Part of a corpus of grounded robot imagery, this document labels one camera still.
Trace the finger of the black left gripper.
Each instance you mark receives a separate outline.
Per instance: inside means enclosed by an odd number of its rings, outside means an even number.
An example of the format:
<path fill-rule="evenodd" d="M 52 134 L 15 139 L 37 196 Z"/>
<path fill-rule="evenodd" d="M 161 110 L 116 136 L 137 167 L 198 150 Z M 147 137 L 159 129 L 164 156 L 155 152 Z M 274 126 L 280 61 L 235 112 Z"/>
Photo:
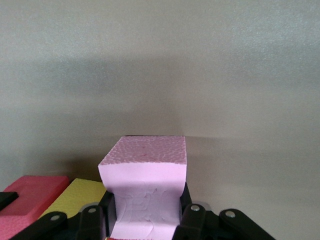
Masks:
<path fill-rule="evenodd" d="M 19 197 L 17 192 L 0 192 L 0 211 Z"/>

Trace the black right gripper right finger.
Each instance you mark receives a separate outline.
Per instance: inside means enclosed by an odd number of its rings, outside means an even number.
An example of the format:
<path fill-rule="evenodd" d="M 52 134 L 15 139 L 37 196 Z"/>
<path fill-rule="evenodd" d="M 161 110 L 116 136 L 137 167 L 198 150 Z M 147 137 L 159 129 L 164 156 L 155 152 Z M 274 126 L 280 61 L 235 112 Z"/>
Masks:
<path fill-rule="evenodd" d="M 222 210 L 218 215 L 193 203 L 188 185 L 180 197 L 181 218 L 173 238 L 175 240 L 274 240 L 242 211 Z"/>

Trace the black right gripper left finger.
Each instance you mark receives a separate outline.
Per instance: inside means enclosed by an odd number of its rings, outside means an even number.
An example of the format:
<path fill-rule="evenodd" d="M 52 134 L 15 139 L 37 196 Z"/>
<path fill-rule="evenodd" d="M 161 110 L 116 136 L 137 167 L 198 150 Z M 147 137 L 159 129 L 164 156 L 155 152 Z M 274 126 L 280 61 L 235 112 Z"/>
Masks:
<path fill-rule="evenodd" d="M 97 205 L 88 205 L 70 218 L 65 212 L 49 212 L 11 239 L 104 240 L 112 235 L 115 223 L 115 196 L 106 191 Z"/>

